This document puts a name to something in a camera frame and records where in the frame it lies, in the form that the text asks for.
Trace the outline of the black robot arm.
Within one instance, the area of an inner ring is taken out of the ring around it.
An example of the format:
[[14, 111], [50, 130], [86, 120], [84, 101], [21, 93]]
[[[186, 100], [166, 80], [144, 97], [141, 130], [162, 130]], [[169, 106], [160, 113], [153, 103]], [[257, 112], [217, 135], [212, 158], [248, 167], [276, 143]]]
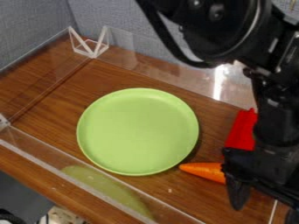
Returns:
[[255, 146], [221, 153], [229, 204], [252, 190], [299, 224], [299, 21], [271, 0], [134, 0], [172, 56], [197, 68], [240, 62], [256, 100]]

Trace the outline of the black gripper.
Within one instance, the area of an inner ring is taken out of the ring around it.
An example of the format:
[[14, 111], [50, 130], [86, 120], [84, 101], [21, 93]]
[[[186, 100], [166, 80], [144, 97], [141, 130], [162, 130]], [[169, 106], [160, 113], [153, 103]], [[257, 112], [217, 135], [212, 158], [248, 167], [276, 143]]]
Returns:
[[253, 150], [221, 149], [228, 201], [238, 211], [248, 202], [251, 189], [283, 202], [292, 209], [284, 224], [299, 224], [299, 143], [256, 143]]

